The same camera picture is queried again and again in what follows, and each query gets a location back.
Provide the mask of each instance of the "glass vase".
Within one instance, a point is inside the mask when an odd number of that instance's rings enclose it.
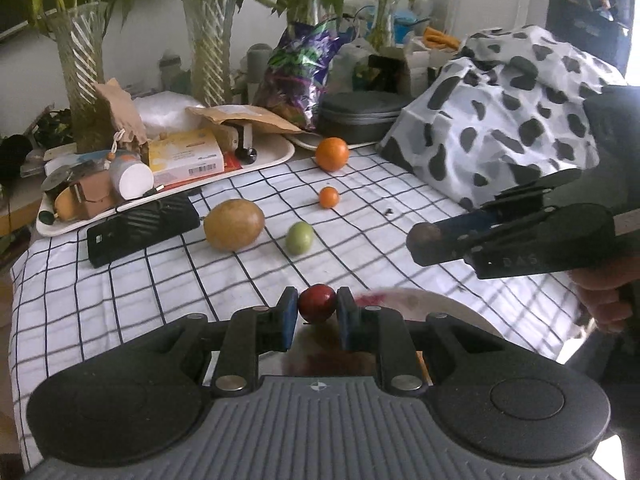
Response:
[[[287,23],[315,26],[322,21],[324,14],[320,0],[303,0],[287,11]]]
[[[107,4],[92,2],[58,10],[47,25],[58,46],[78,153],[111,147],[113,127],[108,105],[98,99],[96,83],[104,83],[102,36]]]
[[[206,106],[230,103],[229,44],[237,0],[182,0],[191,43],[191,94]]]
[[[380,51],[385,46],[396,46],[394,15],[397,4],[397,0],[378,0],[376,4],[373,26],[367,36],[367,40],[377,51]]]

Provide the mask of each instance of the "green olive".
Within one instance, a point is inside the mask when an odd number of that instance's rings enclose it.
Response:
[[[314,229],[306,222],[296,222],[287,232],[287,251],[295,256],[306,253],[313,242]]]

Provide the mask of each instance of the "purple plastic bag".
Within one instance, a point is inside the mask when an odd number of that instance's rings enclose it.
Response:
[[[332,30],[330,20],[315,26],[287,25],[269,58],[254,104],[303,130],[315,130],[329,63],[344,41]]]

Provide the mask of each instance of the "black power bank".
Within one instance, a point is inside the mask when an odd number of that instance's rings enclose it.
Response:
[[[110,264],[200,225],[186,193],[167,196],[120,213],[86,232],[89,261]]]

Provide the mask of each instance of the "grid tablecloth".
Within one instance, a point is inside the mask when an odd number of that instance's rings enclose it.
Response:
[[[333,210],[318,205],[324,186],[340,192]],[[273,306],[288,285],[423,288],[468,305],[505,338],[551,358],[576,332],[578,303],[563,274],[481,281],[461,261],[414,264],[404,246],[409,229],[463,210],[371,148],[354,151],[335,174],[298,160],[209,184],[191,200],[205,216],[238,197],[266,217],[260,237],[238,253],[213,250],[201,226],[94,269],[83,228],[38,240],[15,264],[9,359],[27,468],[42,457],[26,406],[46,377],[191,312],[217,320],[247,306]],[[291,258],[284,237],[299,220],[317,238],[308,253]]]

